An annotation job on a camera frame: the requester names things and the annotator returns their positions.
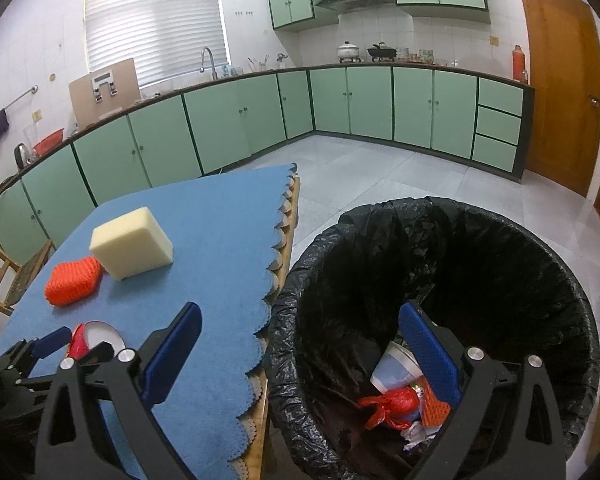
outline orange sponge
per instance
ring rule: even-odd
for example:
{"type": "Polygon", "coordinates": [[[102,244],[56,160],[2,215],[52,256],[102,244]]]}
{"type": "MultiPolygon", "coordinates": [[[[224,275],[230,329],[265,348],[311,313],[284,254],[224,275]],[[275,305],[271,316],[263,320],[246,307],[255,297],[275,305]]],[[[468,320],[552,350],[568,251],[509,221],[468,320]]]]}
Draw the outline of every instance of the orange sponge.
{"type": "Polygon", "coordinates": [[[427,380],[422,377],[421,384],[424,388],[424,398],[422,399],[422,424],[425,428],[436,428],[442,426],[447,416],[451,412],[451,407],[438,400],[429,386],[427,380]]]}
{"type": "Polygon", "coordinates": [[[45,298],[53,306],[67,306],[92,294],[102,277],[102,266],[93,256],[58,264],[45,286],[45,298]]]}

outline red thermos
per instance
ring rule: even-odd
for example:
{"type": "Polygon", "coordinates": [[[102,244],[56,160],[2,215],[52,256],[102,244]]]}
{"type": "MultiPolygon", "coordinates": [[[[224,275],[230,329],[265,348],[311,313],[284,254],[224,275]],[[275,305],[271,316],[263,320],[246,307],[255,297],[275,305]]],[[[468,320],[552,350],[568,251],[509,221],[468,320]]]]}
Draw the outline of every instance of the red thermos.
{"type": "Polygon", "coordinates": [[[513,79],[520,81],[522,73],[526,70],[525,53],[519,45],[513,49],[513,79]]]}

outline white pot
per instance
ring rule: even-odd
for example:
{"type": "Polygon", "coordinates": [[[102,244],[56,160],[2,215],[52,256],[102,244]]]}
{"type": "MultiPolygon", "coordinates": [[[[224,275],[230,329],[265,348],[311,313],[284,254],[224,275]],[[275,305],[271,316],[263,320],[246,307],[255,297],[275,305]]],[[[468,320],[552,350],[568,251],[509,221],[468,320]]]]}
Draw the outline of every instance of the white pot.
{"type": "Polygon", "coordinates": [[[360,49],[349,41],[345,41],[344,45],[338,47],[338,59],[352,59],[360,57],[360,49]]]}

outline countertop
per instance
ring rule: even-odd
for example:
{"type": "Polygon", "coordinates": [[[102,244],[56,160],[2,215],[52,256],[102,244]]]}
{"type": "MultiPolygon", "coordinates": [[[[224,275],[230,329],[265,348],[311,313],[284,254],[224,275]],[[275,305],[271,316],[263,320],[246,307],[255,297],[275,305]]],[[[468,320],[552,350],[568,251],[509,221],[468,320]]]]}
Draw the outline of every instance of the countertop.
{"type": "Polygon", "coordinates": [[[344,67],[352,67],[353,68],[353,67],[359,67],[359,66],[396,66],[396,67],[407,67],[407,68],[429,68],[430,70],[442,70],[444,72],[456,72],[456,73],[461,73],[461,74],[475,75],[478,77],[483,77],[483,78],[491,79],[494,81],[499,81],[499,82],[502,82],[502,83],[505,83],[508,85],[517,86],[517,87],[523,88],[523,89],[531,88],[530,86],[522,84],[513,79],[507,79],[505,77],[491,75],[491,74],[487,74],[487,73],[483,73],[483,72],[476,72],[474,70],[466,70],[463,68],[456,68],[456,67],[451,67],[451,66],[430,65],[430,64],[425,64],[425,63],[400,63],[400,62],[332,63],[332,64],[324,64],[324,65],[302,66],[302,67],[298,67],[298,68],[267,70],[266,72],[254,72],[254,73],[246,73],[246,74],[239,75],[239,76],[224,77],[224,78],[220,78],[216,81],[207,81],[204,83],[198,83],[193,86],[179,88],[177,90],[173,90],[171,92],[161,94],[158,97],[145,99],[143,101],[137,102],[135,105],[131,106],[130,108],[121,110],[115,114],[111,114],[106,119],[103,119],[94,124],[90,124],[89,126],[79,130],[76,134],[74,134],[70,137],[67,137],[61,144],[56,146],[54,149],[52,149],[50,152],[48,152],[45,156],[40,157],[34,163],[29,164],[23,170],[20,170],[18,173],[14,174],[13,176],[9,177],[8,179],[6,179],[2,183],[0,183],[0,194],[3,192],[3,190],[11,187],[14,184],[14,182],[16,182],[18,179],[20,179],[27,172],[29,172],[33,168],[35,168],[38,164],[40,164],[40,162],[45,160],[48,156],[51,156],[55,152],[62,150],[65,146],[74,142],[74,140],[80,139],[81,137],[92,132],[93,130],[98,129],[99,127],[103,126],[104,124],[110,123],[111,121],[114,121],[117,118],[123,117],[131,112],[135,112],[136,110],[145,108],[147,106],[158,103],[160,101],[164,101],[171,97],[178,96],[181,94],[186,94],[187,92],[191,92],[193,90],[199,90],[201,88],[206,88],[209,86],[214,86],[214,85],[222,84],[222,83],[229,82],[229,81],[248,79],[250,77],[257,77],[257,76],[267,75],[267,74],[277,74],[277,73],[284,73],[284,72],[300,72],[300,71],[307,71],[307,70],[318,70],[318,69],[322,69],[322,68],[344,68],[344,67]]]}

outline wooden chair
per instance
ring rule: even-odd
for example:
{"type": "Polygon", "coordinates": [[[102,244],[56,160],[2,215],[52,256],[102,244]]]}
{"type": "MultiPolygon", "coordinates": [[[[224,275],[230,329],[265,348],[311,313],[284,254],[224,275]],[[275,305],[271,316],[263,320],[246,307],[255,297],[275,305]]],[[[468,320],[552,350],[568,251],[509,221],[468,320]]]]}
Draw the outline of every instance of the wooden chair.
{"type": "Polygon", "coordinates": [[[51,241],[46,241],[42,248],[23,266],[11,260],[0,248],[0,284],[7,273],[9,267],[16,272],[16,276],[11,283],[7,296],[4,301],[0,301],[0,312],[10,316],[13,312],[13,305],[22,298],[33,279],[38,275],[40,269],[49,259],[49,252],[52,247],[51,241]]]}

